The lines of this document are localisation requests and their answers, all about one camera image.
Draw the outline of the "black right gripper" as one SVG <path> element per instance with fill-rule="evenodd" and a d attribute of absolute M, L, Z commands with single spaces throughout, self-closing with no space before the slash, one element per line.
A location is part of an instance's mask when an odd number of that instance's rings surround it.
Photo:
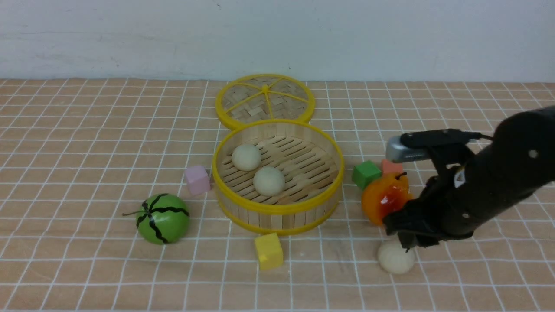
<path fill-rule="evenodd" d="M 440 241 L 469 239 L 473 231 L 452 234 L 442 228 L 442 219 L 451 211 L 447 192 L 454 190 L 456 174 L 464 175 L 464 167 L 452 167 L 445 175 L 428 179 L 420 197 L 409 200 L 400 211 L 383 218 L 387 235 L 397 235 L 405 253 L 413 247 L 431 247 Z"/>

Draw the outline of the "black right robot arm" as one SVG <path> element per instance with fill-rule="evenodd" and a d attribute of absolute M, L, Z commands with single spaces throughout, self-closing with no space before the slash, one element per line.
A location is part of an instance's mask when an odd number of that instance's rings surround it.
<path fill-rule="evenodd" d="M 387 235 L 397 235 L 405 249 L 472 237 L 478 227 L 554 181 L 554 136 L 555 109 L 549 106 L 506 118 L 478 153 L 467 144 L 486 138 L 479 132 L 427 130 L 390 138 L 387 160 L 430 160 L 437 174 L 417 198 L 383 217 Z"/>

